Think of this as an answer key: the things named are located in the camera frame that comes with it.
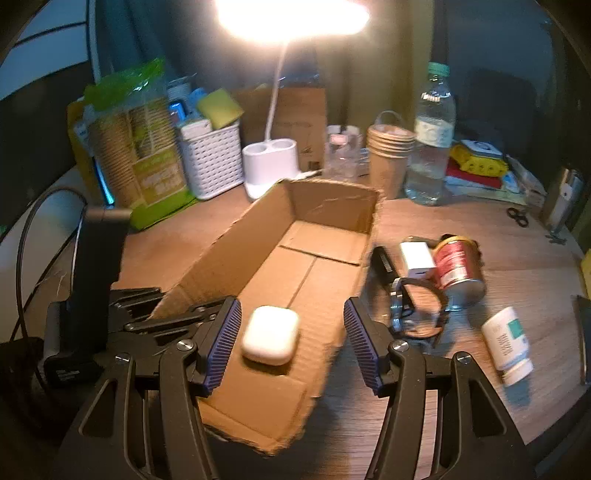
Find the black car key fob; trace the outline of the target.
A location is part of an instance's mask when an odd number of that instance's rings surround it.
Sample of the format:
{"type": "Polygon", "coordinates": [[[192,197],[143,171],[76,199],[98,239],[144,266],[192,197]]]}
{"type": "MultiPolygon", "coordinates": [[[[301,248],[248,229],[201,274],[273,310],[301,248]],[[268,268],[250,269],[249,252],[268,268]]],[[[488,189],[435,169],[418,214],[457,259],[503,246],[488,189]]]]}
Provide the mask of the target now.
{"type": "Polygon", "coordinates": [[[422,236],[408,235],[403,239],[403,242],[424,242],[429,248],[433,249],[439,244],[440,240],[422,236]]]}

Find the black scissors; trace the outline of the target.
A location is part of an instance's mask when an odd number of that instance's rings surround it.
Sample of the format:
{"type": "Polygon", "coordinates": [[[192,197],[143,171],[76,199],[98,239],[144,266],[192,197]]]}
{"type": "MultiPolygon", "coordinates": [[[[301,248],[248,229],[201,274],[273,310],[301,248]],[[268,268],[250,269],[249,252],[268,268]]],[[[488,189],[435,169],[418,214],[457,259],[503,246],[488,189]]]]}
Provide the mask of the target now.
{"type": "Polygon", "coordinates": [[[525,210],[520,210],[515,207],[509,207],[506,210],[506,213],[508,217],[514,220],[516,224],[521,228],[527,228],[529,226],[529,220],[527,217],[527,212],[525,210]]]}

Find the red book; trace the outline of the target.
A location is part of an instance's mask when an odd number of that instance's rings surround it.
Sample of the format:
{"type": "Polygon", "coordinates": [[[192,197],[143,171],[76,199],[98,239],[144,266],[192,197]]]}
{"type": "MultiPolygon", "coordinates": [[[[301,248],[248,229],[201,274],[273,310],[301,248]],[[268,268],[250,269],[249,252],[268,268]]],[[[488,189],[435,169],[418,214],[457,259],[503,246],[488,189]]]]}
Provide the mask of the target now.
{"type": "Polygon", "coordinates": [[[448,162],[446,176],[457,180],[472,182],[485,187],[491,187],[493,189],[501,189],[503,185],[502,180],[498,177],[487,177],[462,171],[459,164],[453,159],[450,159],[448,162]]]}

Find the cardboard box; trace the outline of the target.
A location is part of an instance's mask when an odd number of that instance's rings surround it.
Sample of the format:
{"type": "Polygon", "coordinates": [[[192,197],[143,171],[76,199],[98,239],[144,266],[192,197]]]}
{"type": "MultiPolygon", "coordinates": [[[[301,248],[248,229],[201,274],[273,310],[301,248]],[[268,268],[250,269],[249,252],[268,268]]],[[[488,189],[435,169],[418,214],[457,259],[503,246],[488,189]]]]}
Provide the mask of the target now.
{"type": "Polygon", "coordinates": [[[368,186],[283,180],[256,200],[164,295],[156,318],[232,295],[300,318],[297,349],[270,367],[232,351],[221,385],[198,404],[217,435],[276,455],[301,437],[346,340],[344,304],[360,292],[383,203],[368,186]]]}

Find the white pill bottle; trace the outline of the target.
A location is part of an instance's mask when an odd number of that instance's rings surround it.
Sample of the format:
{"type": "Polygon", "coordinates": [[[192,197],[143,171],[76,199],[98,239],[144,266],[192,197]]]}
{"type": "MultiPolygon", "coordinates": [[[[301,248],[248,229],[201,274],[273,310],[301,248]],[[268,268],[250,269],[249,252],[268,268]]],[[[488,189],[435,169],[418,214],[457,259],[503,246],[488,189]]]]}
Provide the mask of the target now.
{"type": "Polygon", "coordinates": [[[513,307],[493,315],[482,325],[481,331],[506,386],[515,385],[533,372],[530,344],[513,307]]]}

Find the clear water bottle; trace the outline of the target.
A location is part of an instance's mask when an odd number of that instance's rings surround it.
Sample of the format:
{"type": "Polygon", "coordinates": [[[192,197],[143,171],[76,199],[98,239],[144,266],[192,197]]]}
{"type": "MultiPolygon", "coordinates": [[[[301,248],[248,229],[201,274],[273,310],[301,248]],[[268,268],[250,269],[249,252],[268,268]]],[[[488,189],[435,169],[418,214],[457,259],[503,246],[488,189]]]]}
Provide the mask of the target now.
{"type": "Polygon", "coordinates": [[[405,193],[422,205],[436,205],[444,192],[456,125],[456,102],[449,75],[448,65],[430,62],[427,83],[418,102],[416,145],[408,163],[405,193]]]}

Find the black flashlight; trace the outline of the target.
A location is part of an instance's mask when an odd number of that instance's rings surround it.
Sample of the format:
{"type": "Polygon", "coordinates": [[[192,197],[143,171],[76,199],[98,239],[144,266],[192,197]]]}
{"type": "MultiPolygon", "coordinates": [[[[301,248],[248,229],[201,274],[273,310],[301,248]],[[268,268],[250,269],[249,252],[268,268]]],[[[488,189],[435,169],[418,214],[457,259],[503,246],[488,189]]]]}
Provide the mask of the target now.
{"type": "Polygon", "coordinates": [[[383,246],[376,246],[370,256],[370,268],[373,269],[380,284],[387,290],[391,289],[399,274],[394,268],[394,262],[383,246]]]}

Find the red tin can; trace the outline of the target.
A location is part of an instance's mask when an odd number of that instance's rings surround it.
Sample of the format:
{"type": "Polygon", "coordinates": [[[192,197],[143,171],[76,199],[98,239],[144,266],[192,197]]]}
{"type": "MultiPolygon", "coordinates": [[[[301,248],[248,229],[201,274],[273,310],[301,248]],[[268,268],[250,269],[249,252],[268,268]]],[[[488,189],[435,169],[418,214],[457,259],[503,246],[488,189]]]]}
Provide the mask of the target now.
{"type": "Polygon", "coordinates": [[[480,302],[487,291],[479,244],[470,238],[446,234],[433,250],[439,287],[449,309],[461,311],[480,302]]]}

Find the white charger adapter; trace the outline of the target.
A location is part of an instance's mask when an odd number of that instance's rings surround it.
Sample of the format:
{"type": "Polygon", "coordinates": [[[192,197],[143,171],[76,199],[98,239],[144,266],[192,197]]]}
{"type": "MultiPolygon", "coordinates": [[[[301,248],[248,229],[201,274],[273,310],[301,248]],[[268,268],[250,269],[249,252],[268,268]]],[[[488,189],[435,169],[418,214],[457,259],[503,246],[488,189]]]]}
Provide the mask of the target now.
{"type": "Polygon", "coordinates": [[[401,242],[400,251],[407,277],[428,280],[434,276],[436,265],[426,242],[401,242]]]}

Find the white earbuds case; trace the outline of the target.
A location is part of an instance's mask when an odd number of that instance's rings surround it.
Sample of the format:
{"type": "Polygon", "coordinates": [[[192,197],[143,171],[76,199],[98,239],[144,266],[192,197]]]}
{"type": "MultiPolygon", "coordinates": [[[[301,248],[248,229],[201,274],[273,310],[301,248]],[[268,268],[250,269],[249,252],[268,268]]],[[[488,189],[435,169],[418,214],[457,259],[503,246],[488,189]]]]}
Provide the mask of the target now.
{"type": "Polygon", "coordinates": [[[294,310],[259,306],[242,335],[242,356],[263,365],[283,366],[294,357],[299,330],[300,316],[294,310]]]}

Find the black strap wristwatch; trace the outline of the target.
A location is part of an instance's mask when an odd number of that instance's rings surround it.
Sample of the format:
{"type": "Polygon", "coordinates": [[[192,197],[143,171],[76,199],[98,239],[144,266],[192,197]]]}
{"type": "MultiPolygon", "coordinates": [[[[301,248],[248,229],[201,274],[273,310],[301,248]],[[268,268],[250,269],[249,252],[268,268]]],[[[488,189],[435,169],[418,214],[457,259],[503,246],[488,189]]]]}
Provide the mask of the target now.
{"type": "Polygon", "coordinates": [[[394,335],[400,335],[412,340],[426,341],[435,347],[442,337],[449,321],[449,298],[446,293],[432,282],[419,278],[399,277],[390,287],[390,330],[394,335]],[[417,311],[417,306],[408,293],[407,287],[414,286],[426,289],[435,296],[440,309],[435,325],[430,333],[417,332],[410,317],[417,311]]]}

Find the clear patterned glass cup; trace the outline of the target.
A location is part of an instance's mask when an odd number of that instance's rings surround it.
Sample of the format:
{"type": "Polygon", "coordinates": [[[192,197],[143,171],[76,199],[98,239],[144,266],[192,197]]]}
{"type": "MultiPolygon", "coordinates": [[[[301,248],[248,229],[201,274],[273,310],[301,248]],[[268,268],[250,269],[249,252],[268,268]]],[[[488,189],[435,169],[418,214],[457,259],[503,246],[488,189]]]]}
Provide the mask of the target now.
{"type": "Polygon", "coordinates": [[[362,136],[353,125],[328,125],[325,131],[325,160],[322,176],[356,182],[362,136]]]}

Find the white wireless charger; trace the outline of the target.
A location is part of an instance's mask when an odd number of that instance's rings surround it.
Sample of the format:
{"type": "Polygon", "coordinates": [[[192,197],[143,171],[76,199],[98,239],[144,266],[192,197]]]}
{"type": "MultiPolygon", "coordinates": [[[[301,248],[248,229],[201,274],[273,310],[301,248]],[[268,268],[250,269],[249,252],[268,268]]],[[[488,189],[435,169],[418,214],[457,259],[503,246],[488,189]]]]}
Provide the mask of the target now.
{"type": "Polygon", "coordinates": [[[495,159],[503,158],[503,153],[495,146],[487,142],[464,139],[461,141],[461,144],[465,146],[472,155],[495,159]]]}

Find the yellow tissue box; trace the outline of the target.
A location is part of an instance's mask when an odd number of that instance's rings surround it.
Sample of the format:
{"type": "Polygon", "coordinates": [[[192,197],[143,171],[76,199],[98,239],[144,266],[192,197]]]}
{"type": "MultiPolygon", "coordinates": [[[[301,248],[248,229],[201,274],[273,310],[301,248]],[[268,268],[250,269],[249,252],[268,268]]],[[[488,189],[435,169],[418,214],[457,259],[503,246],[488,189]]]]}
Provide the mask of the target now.
{"type": "Polygon", "coordinates": [[[580,262],[580,270],[583,277],[585,291],[588,298],[591,298],[591,249],[588,249],[580,262]]]}

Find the metal keys bunch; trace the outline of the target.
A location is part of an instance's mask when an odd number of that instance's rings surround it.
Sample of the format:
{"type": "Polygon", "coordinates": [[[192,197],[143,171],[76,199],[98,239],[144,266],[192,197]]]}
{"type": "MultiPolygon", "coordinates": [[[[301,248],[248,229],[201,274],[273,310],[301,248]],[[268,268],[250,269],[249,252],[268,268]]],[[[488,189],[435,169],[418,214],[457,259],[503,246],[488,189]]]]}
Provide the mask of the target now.
{"type": "Polygon", "coordinates": [[[565,238],[561,238],[551,233],[546,234],[545,237],[549,240],[551,244],[565,245],[567,242],[565,238]]]}

